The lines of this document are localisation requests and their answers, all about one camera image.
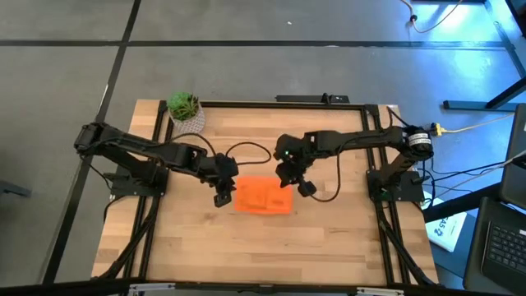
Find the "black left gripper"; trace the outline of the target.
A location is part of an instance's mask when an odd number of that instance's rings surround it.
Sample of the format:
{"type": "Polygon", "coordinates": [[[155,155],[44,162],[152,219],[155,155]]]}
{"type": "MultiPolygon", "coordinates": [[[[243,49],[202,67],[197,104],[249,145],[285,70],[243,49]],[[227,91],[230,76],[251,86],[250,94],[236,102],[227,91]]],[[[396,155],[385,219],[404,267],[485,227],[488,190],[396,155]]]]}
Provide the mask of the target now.
{"type": "Polygon", "coordinates": [[[233,177],[238,176],[238,164],[234,158],[224,154],[204,157],[200,162],[200,179],[206,183],[216,183],[217,194],[234,192],[235,182],[233,177]]]}

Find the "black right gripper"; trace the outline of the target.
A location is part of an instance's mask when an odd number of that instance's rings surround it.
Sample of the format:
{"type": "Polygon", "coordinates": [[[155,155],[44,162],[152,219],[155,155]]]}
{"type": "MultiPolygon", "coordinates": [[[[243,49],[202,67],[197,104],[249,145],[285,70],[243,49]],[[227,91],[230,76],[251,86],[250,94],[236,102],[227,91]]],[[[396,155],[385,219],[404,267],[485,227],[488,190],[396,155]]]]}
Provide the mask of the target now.
{"type": "Polygon", "coordinates": [[[281,135],[276,141],[274,158],[279,161],[277,175],[280,179],[280,187],[300,185],[305,182],[304,173],[307,167],[308,142],[305,137],[297,138],[289,134],[281,135]]]}

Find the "orange plastic box lid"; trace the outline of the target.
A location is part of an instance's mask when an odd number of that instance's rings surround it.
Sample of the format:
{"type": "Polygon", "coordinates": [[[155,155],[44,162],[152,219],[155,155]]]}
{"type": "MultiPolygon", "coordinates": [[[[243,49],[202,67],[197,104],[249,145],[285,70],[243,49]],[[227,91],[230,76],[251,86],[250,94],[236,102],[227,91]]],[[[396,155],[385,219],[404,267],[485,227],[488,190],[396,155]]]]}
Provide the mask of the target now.
{"type": "Polygon", "coordinates": [[[293,189],[281,187],[277,177],[237,178],[234,209],[256,215],[288,215],[293,208],[293,189]]]}

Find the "green plant in patterned pot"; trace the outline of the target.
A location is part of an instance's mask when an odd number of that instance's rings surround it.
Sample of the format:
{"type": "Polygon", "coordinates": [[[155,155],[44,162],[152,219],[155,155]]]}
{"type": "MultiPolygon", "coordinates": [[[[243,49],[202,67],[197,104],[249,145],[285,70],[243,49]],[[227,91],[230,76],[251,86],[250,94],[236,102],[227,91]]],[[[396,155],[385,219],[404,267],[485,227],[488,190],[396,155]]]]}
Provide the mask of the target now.
{"type": "Polygon", "coordinates": [[[178,134],[201,133],[205,128],[205,112],[197,96],[176,92],[167,100],[169,117],[178,134]]]}

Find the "black horizontal bar with brackets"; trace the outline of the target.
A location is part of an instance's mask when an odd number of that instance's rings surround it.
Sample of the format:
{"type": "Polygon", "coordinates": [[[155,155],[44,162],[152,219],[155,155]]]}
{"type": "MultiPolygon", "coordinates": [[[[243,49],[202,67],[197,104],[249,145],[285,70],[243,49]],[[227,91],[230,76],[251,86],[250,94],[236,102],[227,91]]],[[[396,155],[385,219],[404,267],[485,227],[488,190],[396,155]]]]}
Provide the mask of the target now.
{"type": "Polygon", "coordinates": [[[439,285],[388,284],[380,287],[303,284],[225,284],[205,282],[156,282],[142,278],[94,279],[52,284],[0,287],[0,296],[109,296],[154,290],[209,290],[276,293],[349,294],[352,296],[511,296],[508,294],[447,289],[439,285]]]}

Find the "white box with blue print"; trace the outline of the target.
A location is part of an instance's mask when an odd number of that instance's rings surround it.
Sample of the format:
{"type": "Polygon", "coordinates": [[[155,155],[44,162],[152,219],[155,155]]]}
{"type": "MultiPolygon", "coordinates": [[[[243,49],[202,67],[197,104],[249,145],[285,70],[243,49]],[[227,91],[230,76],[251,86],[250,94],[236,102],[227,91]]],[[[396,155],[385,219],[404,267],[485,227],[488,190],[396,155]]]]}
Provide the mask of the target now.
{"type": "Polygon", "coordinates": [[[438,247],[447,252],[453,252],[466,217],[467,213],[461,212],[440,220],[426,222],[427,237],[438,247]]]}

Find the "black diagonal bar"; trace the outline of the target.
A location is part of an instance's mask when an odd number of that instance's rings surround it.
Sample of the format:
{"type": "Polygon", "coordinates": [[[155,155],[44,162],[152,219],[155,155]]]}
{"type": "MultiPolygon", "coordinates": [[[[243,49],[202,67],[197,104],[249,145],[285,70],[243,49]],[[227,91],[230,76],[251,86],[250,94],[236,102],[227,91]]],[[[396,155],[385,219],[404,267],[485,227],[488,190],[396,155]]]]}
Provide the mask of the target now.
{"type": "Polygon", "coordinates": [[[435,220],[442,220],[461,212],[477,209],[484,197],[489,197],[494,201],[498,201],[500,199],[500,189],[501,184],[495,183],[461,197],[444,201],[436,206],[429,206],[422,211],[424,221],[428,223],[435,220]]]}

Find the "dark laptop screen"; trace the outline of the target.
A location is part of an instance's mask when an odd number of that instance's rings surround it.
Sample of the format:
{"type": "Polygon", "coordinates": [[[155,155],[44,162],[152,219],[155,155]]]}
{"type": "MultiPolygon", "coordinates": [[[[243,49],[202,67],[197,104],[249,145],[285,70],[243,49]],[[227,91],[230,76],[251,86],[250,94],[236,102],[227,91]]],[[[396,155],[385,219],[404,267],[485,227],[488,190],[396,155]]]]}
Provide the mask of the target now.
{"type": "MultiPolygon", "coordinates": [[[[520,153],[526,158],[526,104],[519,104],[515,110],[506,159],[520,153]]],[[[526,160],[521,165],[510,162],[504,167],[501,198],[526,210],[526,160]]]]}

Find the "black laptop keyboard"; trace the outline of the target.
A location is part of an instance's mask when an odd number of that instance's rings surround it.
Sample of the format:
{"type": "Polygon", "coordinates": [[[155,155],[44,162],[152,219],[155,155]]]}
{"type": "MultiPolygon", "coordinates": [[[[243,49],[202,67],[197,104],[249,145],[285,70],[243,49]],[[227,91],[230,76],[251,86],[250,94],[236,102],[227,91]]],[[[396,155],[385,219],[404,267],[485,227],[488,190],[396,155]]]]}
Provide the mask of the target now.
{"type": "Polygon", "coordinates": [[[464,274],[464,287],[526,296],[526,214],[484,197],[464,274]]]}

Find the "black aluminium table frame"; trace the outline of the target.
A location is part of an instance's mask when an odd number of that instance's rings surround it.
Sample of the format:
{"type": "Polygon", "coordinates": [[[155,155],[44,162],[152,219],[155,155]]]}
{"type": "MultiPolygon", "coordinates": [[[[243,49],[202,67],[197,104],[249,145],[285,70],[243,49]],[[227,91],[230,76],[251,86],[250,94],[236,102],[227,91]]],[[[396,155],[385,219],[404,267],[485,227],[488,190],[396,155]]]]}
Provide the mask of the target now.
{"type": "MultiPolygon", "coordinates": [[[[241,176],[274,177],[266,151],[288,133],[356,132],[388,126],[385,106],[227,103],[205,105],[202,138],[191,143],[229,151],[241,176]]],[[[156,282],[385,286],[413,282],[378,229],[366,172],[393,160],[387,150],[351,150],[318,160],[307,171],[316,199],[295,195],[288,215],[254,215],[215,207],[214,190],[172,173],[161,199],[150,256],[136,259],[156,282]]]]}

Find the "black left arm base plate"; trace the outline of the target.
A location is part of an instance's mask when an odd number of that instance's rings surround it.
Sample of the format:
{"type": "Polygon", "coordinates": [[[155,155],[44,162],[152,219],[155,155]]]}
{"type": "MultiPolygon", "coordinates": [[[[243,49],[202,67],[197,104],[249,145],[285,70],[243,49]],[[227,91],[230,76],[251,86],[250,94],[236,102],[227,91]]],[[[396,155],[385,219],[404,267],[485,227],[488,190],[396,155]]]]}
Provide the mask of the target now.
{"type": "Polygon", "coordinates": [[[110,192],[119,197],[162,196],[166,191],[168,181],[167,173],[157,175],[150,183],[140,178],[133,178],[129,174],[106,173],[105,177],[112,183],[110,192]]]}

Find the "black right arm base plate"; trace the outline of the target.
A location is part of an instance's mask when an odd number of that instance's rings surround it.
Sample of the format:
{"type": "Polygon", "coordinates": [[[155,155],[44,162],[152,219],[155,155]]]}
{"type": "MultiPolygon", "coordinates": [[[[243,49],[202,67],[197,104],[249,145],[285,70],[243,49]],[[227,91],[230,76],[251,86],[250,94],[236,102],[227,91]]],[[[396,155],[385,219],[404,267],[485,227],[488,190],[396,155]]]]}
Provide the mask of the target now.
{"type": "Polygon", "coordinates": [[[424,201],[419,174],[406,171],[398,177],[383,178],[379,170],[367,171],[367,186],[372,201],[424,201]]]}

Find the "black desk leg frame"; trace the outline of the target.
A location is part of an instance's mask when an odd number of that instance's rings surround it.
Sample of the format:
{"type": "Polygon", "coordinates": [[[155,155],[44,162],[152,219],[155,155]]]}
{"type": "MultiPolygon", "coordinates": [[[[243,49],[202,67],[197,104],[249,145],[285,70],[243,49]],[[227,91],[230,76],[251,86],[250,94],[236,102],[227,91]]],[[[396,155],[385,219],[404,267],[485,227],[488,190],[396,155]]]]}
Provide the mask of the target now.
{"type": "Polygon", "coordinates": [[[515,46],[507,35],[505,28],[498,20],[498,16],[491,4],[491,0],[486,0],[484,2],[484,7],[486,8],[490,18],[493,20],[493,24],[497,30],[497,33],[500,36],[501,41],[504,43],[505,51],[508,53],[511,61],[513,62],[520,79],[489,101],[445,100],[442,106],[444,109],[448,110],[512,113],[519,106],[519,103],[513,103],[512,100],[526,91],[526,67],[520,61],[519,55],[516,53],[515,46]]]}

